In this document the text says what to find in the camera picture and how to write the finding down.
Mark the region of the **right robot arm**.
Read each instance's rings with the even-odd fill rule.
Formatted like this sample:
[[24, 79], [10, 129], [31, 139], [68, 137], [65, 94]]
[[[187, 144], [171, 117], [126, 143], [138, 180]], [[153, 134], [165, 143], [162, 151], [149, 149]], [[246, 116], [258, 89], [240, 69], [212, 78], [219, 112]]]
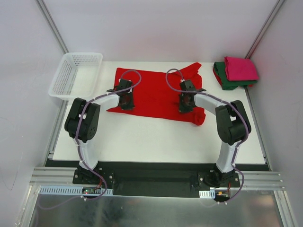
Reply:
[[216, 118], [217, 133], [222, 141], [220, 153], [213, 171], [203, 177], [203, 182], [210, 187], [223, 187], [234, 176], [239, 146], [251, 132], [243, 103], [240, 100], [224, 101], [204, 89], [198, 90], [191, 80], [183, 80], [179, 86], [180, 112], [187, 113], [201, 107]]

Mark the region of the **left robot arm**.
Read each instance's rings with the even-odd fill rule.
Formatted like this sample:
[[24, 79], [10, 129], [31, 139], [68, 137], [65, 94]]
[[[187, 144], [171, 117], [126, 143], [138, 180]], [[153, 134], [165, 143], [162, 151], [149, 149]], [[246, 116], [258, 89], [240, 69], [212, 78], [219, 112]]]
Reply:
[[100, 179], [100, 172], [95, 169], [98, 154], [93, 148], [100, 113], [115, 107], [133, 109], [133, 88], [132, 81], [120, 79], [118, 85], [105, 94], [91, 100], [78, 97], [71, 105], [64, 129], [76, 144], [79, 165], [86, 170], [83, 177], [90, 184], [95, 184]]

